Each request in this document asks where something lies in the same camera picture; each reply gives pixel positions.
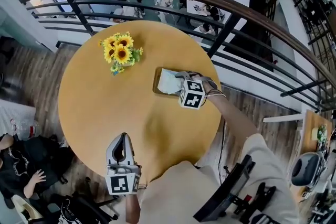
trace metal railing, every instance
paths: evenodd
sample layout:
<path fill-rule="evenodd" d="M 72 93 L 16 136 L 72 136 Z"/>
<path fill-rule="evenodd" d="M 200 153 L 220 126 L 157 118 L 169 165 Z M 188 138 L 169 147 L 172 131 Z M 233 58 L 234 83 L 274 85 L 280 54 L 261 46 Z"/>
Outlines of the metal railing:
<path fill-rule="evenodd" d="M 30 0 L 20 0 L 21 3 L 26 4 Z M 116 15 L 116 14 L 107 14 L 107 13 L 82 13 L 79 4 L 99 4 L 99 5 L 122 5 L 122 6 L 132 6 L 136 8 L 144 8 L 144 9 L 150 9 L 150 10 L 156 10 L 159 12 L 165 12 L 172 15 L 178 15 L 181 17 L 186 18 L 186 20 L 196 20 L 201 23 L 208 23 L 212 25 L 214 28 L 218 30 L 218 34 L 216 36 L 210 35 L 210 34 L 203 34 L 194 31 L 193 29 L 190 29 L 188 27 L 182 27 L 179 25 L 174 25 L 174 27 L 177 27 L 181 31 L 184 31 L 187 34 L 191 34 L 206 40 L 209 40 L 212 44 L 208 47 L 203 47 L 206 51 L 208 56 L 211 58 L 212 56 L 216 55 L 221 58 L 224 58 L 226 60 L 229 60 L 231 62 L 237 63 L 243 67 L 246 67 L 250 70 L 257 71 L 259 74 L 262 74 L 264 76 L 269 77 L 271 80 L 276 81 L 277 83 L 284 86 L 285 90 L 282 87 L 279 87 L 275 85 L 274 83 L 271 83 L 267 80 L 261 79 L 258 76 L 252 75 L 248 72 L 244 72 L 240 69 L 234 68 L 232 66 L 226 65 L 222 62 L 213 60 L 213 63 L 215 65 L 218 65 L 222 68 L 226 68 L 228 70 L 231 70 L 233 72 L 236 72 L 238 74 L 242 74 L 243 76 L 252 78 L 258 82 L 261 82 L 267 86 L 270 86 L 276 90 L 279 91 L 281 96 L 292 96 L 296 100 L 305 103 L 309 105 L 310 107 L 314 108 L 317 111 L 328 111 L 335 108 L 335 101 L 331 93 L 322 85 L 323 83 L 327 82 L 328 85 L 332 88 L 336 88 L 336 79 L 335 77 L 326 69 L 326 67 L 321 63 L 316 56 L 308 49 L 306 48 L 299 40 L 297 40 L 294 36 L 286 32 L 283 28 L 279 27 L 277 24 L 275 24 L 272 20 L 265 17 L 264 15 L 238 3 L 234 0 L 196 0 L 200 1 L 206 5 L 214 6 L 219 9 L 226 10 L 231 13 L 230 17 L 226 21 L 225 24 L 221 22 L 214 21 L 211 18 L 203 17 L 200 15 L 194 15 L 188 12 L 184 12 L 182 10 L 173 9 L 169 7 L 160 7 L 160 6 L 151 6 L 151 5 L 144 5 L 142 3 L 137 2 L 125 2 L 125 1 L 113 1 L 113 0 L 67 0 L 66 2 L 59 2 L 59 3 L 50 3 L 50 4 L 43 4 L 35 7 L 28 7 L 28 10 L 34 10 L 33 16 L 36 18 L 40 18 L 43 16 L 59 16 L 63 17 L 62 19 L 54 20 L 52 18 L 43 18 L 40 19 L 41 23 L 59 23 L 59 24 L 68 24 L 68 25 L 81 25 L 83 28 L 81 29 L 75 29 L 71 27 L 46 27 L 48 29 L 57 29 L 57 30 L 68 30 L 68 31 L 78 31 L 83 33 L 89 33 L 90 35 L 94 35 L 94 27 L 101 27 L 106 28 L 109 27 L 110 24 L 106 24 L 103 21 L 95 21 L 88 22 L 86 19 L 86 16 L 92 16 L 92 17 L 104 17 L 104 18 L 112 18 L 112 19 L 122 19 L 122 20 L 138 20 L 140 18 L 137 17 L 130 17 L 130 16 L 123 16 L 123 15 Z M 50 6 L 60 6 L 60 5 L 70 5 L 72 8 L 72 12 L 52 12 L 52 13 L 37 13 L 39 8 L 42 7 L 50 7 Z M 78 20 L 68 19 L 69 16 L 76 16 Z M 270 32 L 270 34 L 276 36 L 283 42 L 285 42 L 288 46 L 290 46 L 293 50 L 297 51 L 299 54 L 301 54 L 309 63 L 311 63 L 315 68 L 316 71 L 320 74 L 318 79 L 314 78 L 314 74 L 309 74 L 303 67 L 296 64 L 293 60 L 289 59 L 286 55 L 282 54 L 281 52 L 275 50 L 271 46 L 264 43 L 262 40 L 257 40 L 247 34 L 245 34 L 242 31 L 234 29 L 236 24 L 239 22 L 239 20 L 243 18 L 248 20 L 251 23 L 254 23 L 258 25 L 259 27 L 262 27 L 264 30 Z M 226 38 L 230 35 L 234 34 L 237 37 L 248 40 L 252 42 L 256 47 L 269 50 L 270 53 L 273 55 L 276 55 L 277 57 L 284 60 L 286 63 L 291 65 L 295 68 L 297 72 L 302 73 L 306 78 L 305 82 L 298 79 L 296 76 L 290 74 L 286 70 L 280 68 L 276 64 L 274 64 L 269 59 L 264 59 L 260 55 L 254 54 L 250 51 L 246 51 L 243 48 L 240 48 L 237 45 L 231 44 L 229 42 L 226 42 Z M 230 48 L 231 50 L 239 53 L 244 54 L 249 57 L 252 57 L 254 59 L 257 59 L 258 61 L 262 62 L 264 65 L 267 65 L 270 67 L 271 70 L 276 70 L 277 72 L 281 73 L 283 75 L 277 76 L 276 74 L 272 72 L 267 72 L 263 68 L 258 68 L 255 65 L 251 64 L 248 61 L 244 61 L 243 59 L 240 60 L 239 58 L 233 57 L 231 54 L 223 53 L 223 51 L 219 50 L 220 46 L 224 45 L 225 47 Z"/>
<path fill-rule="evenodd" d="M 309 37 L 309 46 L 311 46 L 313 53 L 323 63 L 327 70 L 336 77 L 336 33 L 333 31 L 320 1 L 293 1 L 300 13 L 306 33 Z M 324 83 L 324 87 L 328 89 L 332 96 L 336 94 L 327 82 Z"/>

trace black wire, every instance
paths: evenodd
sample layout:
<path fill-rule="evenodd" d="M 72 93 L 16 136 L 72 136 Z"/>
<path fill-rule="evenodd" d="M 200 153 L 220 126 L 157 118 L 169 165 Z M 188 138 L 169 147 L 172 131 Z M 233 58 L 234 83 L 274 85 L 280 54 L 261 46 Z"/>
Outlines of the black wire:
<path fill-rule="evenodd" d="M 146 185 L 144 186 L 144 187 L 142 187 L 142 188 L 138 188 L 138 190 L 139 189 L 147 189 L 147 183 L 146 183 Z"/>
<path fill-rule="evenodd" d="M 223 122 L 223 131 L 222 131 L 222 147 L 220 149 L 220 156 L 219 156 L 219 161 L 218 161 L 218 173 L 219 173 L 219 182 L 222 184 L 222 176 L 220 174 L 221 171 L 221 161 L 222 161 L 222 153 L 223 153 L 223 147 L 224 147 L 224 132 L 225 132 L 225 120 Z"/>
<path fill-rule="evenodd" d="M 206 100 L 208 99 L 208 94 L 211 93 L 212 91 L 216 91 L 218 93 L 222 93 L 221 91 L 219 91 L 217 89 L 211 89 L 211 90 L 209 90 L 208 93 L 206 94 L 207 96 L 205 97 L 205 101 L 203 102 L 203 104 L 200 107 L 202 107 L 205 104 Z"/>

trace sleeve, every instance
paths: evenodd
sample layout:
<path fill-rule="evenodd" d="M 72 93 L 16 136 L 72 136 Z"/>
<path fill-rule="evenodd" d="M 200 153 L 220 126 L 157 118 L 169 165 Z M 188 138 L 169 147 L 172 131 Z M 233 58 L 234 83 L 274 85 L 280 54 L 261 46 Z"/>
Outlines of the sleeve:
<path fill-rule="evenodd" d="M 274 196 L 263 213 L 281 224 L 299 223 L 297 204 L 289 189 L 280 161 L 267 147 L 264 138 L 260 134 L 254 134 L 246 140 L 241 158 L 243 159 L 245 155 L 250 155 L 256 163 L 245 188 L 256 191 L 262 182 L 265 182 L 267 187 L 277 187 Z"/>

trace railing baluster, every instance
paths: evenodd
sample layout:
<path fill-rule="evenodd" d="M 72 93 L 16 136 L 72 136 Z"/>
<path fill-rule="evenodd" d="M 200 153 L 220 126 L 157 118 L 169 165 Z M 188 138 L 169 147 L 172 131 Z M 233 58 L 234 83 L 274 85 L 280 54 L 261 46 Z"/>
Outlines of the railing baluster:
<path fill-rule="evenodd" d="M 81 21 L 85 29 L 88 31 L 90 35 L 94 35 L 94 31 L 92 30 L 91 26 L 88 24 L 88 21 L 86 20 L 85 16 L 82 14 L 82 11 L 78 7 L 76 3 L 74 3 L 74 0 L 67 0 L 69 5 L 71 6 L 72 10 L 76 13 L 78 19 Z"/>
<path fill-rule="evenodd" d="M 211 58 L 215 52 L 219 49 L 219 47 L 223 44 L 225 39 L 228 37 L 229 34 L 231 34 L 231 31 L 235 28 L 236 24 L 239 22 L 240 17 L 231 14 L 227 22 L 225 23 L 223 29 L 219 32 L 216 40 L 210 47 L 210 50 L 208 52 L 208 56 Z"/>

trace hand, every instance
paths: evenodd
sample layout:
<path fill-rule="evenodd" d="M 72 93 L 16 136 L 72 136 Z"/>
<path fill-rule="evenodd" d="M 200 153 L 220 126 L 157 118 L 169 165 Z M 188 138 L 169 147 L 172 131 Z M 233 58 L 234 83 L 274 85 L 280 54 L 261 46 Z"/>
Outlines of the hand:
<path fill-rule="evenodd" d="M 43 175 L 44 172 L 40 170 L 38 170 L 35 174 L 33 174 L 32 178 L 30 179 L 30 181 L 34 184 L 46 181 L 44 178 L 46 178 L 46 176 Z"/>

